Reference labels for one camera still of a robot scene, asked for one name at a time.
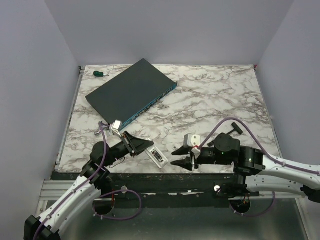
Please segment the white remote control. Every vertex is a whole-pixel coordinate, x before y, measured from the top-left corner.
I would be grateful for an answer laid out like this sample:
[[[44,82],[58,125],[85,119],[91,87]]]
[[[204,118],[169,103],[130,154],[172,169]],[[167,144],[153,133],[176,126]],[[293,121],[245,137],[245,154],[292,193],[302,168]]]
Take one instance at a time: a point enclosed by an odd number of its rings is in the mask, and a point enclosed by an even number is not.
[[[160,151],[155,143],[144,150],[144,152],[154,162],[154,164],[157,165],[159,169],[164,168],[169,162],[167,157]]]

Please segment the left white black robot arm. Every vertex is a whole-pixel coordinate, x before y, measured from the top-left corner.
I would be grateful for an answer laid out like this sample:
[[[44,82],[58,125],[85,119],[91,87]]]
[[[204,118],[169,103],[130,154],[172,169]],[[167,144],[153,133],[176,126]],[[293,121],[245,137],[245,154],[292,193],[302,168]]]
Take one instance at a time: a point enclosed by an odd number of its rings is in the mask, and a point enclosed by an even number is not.
[[[60,234],[83,209],[98,198],[113,197],[114,190],[107,169],[126,155],[136,156],[153,147],[151,140],[137,138],[127,131],[121,141],[110,147],[104,135],[96,143],[87,162],[71,187],[38,217],[31,215],[24,223],[25,240],[59,240]]]

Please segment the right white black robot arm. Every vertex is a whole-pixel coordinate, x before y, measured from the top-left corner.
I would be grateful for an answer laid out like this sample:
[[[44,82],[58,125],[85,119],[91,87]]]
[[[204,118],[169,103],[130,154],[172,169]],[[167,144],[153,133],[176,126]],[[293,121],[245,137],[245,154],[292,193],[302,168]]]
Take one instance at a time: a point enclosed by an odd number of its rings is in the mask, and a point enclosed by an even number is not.
[[[172,152],[184,159],[172,161],[188,171],[200,165],[233,165],[228,183],[217,183],[214,194],[232,199],[259,191],[287,192],[320,201],[320,168],[285,160],[262,150],[242,146],[238,139],[219,134],[210,147],[199,147],[200,136],[187,134],[183,146]]]

